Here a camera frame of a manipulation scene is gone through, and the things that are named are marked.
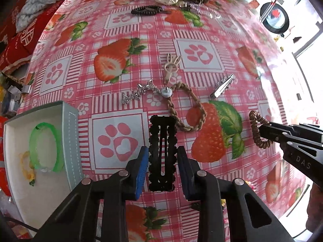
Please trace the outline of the silver rhinestone hair clip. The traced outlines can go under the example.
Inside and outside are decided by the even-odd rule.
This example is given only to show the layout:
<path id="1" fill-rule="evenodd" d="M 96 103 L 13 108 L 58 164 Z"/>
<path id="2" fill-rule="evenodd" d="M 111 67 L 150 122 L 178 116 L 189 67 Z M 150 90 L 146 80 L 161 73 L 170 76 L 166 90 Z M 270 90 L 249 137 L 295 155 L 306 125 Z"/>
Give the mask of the silver rhinestone hair clip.
<path id="1" fill-rule="evenodd" d="M 229 89 L 234 79 L 234 74 L 226 74 L 222 76 L 218 81 L 215 90 L 210 94 L 210 99 L 214 100 L 218 98 L 225 92 L 225 90 Z"/>

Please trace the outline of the black lace snap clips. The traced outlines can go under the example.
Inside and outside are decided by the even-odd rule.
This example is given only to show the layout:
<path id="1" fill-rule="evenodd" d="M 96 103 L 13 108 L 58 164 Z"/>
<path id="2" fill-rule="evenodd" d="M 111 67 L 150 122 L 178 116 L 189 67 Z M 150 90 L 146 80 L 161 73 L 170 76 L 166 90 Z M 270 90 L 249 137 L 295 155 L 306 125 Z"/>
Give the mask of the black lace snap clips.
<path id="1" fill-rule="evenodd" d="M 172 116 L 153 115 L 149 128 L 149 190 L 172 192 L 175 189 L 177 128 Z"/>

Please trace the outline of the beige rabbit hair clip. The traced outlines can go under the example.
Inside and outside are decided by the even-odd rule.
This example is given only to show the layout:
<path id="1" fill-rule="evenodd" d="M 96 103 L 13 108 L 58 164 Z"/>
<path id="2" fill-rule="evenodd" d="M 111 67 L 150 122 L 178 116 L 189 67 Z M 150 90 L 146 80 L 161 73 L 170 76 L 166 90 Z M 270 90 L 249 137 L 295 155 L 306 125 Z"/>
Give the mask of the beige rabbit hair clip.
<path id="1" fill-rule="evenodd" d="M 164 85 L 168 84 L 174 73 L 177 73 L 182 56 L 167 54 L 166 63 L 164 64 Z"/>

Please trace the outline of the round black mirror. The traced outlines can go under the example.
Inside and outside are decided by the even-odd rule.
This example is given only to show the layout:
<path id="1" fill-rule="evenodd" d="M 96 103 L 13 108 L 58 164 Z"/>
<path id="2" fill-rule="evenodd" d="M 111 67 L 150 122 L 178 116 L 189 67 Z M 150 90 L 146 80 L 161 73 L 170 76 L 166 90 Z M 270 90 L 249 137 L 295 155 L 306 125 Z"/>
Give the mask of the round black mirror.
<path id="1" fill-rule="evenodd" d="M 273 0 L 261 6 L 260 22 L 271 33 L 284 35 L 289 28 L 290 20 L 283 3 L 283 0 Z"/>

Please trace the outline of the brown braided hair band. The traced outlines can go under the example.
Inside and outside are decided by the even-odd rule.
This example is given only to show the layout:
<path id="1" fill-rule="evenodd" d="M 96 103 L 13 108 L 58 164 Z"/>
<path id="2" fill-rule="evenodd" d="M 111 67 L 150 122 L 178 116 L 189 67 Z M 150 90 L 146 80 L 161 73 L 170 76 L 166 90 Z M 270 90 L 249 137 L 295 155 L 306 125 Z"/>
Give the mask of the brown braided hair band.
<path id="1" fill-rule="evenodd" d="M 207 112 L 192 88 L 184 82 L 177 82 L 174 85 L 165 86 L 163 90 L 170 95 L 164 98 L 169 115 L 175 119 L 177 129 L 182 132 L 201 131 L 206 123 Z M 191 108 L 198 111 L 195 114 L 194 123 L 188 123 L 186 118 Z"/>

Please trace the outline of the white grey jewelry box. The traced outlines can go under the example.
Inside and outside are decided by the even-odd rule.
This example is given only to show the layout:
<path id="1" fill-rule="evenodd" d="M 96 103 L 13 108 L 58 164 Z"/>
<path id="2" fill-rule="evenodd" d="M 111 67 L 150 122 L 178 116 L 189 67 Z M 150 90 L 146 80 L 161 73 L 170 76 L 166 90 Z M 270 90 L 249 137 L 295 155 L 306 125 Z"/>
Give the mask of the white grey jewelry box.
<path id="1" fill-rule="evenodd" d="M 18 114 L 4 124 L 4 164 L 22 220 L 40 228 L 84 177 L 78 111 L 63 101 Z"/>

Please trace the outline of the green plastic bangle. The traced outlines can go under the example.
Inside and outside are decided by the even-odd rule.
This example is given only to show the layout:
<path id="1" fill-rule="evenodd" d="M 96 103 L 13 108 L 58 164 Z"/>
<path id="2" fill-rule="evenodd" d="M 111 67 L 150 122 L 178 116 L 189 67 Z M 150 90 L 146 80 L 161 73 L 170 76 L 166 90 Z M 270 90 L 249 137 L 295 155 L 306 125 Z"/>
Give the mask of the green plastic bangle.
<path id="1" fill-rule="evenodd" d="M 60 172 L 64 166 L 61 131 L 47 122 L 39 123 L 29 138 L 30 162 L 42 172 Z"/>

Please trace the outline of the red printed fabric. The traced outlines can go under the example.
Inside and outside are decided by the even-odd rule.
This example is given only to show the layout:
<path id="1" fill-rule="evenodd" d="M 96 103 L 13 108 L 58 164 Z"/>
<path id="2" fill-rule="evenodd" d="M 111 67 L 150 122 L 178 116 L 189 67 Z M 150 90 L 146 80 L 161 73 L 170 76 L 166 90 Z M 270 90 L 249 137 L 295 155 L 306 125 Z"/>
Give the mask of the red printed fabric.
<path id="1" fill-rule="evenodd" d="M 16 33 L 15 20 L 26 0 L 18 0 L 11 13 L 1 25 L 1 71 L 11 74 L 20 66 L 29 63 L 33 51 L 44 30 L 53 31 L 66 18 L 58 12 L 65 0 L 47 6 L 26 29 Z"/>

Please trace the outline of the pink strawberry checked tablecloth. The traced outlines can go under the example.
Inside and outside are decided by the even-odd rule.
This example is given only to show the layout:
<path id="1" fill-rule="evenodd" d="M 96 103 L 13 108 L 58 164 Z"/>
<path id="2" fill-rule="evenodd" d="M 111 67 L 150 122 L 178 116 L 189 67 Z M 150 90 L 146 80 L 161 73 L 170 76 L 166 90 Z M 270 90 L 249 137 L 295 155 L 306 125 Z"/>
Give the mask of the pink strawberry checked tablecloth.
<path id="1" fill-rule="evenodd" d="M 122 96 L 137 84 L 164 84 L 167 54 L 182 56 L 169 86 L 184 82 L 206 112 L 201 131 L 178 132 L 178 143 L 201 168 L 224 180 L 241 177 L 277 216 L 300 197 L 305 178 L 281 160 L 278 146 L 259 149 L 249 112 L 286 121 L 276 67 L 285 67 L 277 45 L 250 12 L 234 0 L 210 0 L 200 13 L 169 7 L 170 14 L 135 16 L 155 0 L 65 0 L 66 13 L 44 30 L 32 55 L 30 96 L 22 110 L 63 100 L 78 110 L 85 176 L 109 177 L 148 144 L 150 118 L 167 115 L 166 100 L 147 92 L 128 104 Z M 234 74 L 229 89 L 210 99 L 220 78 Z"/>

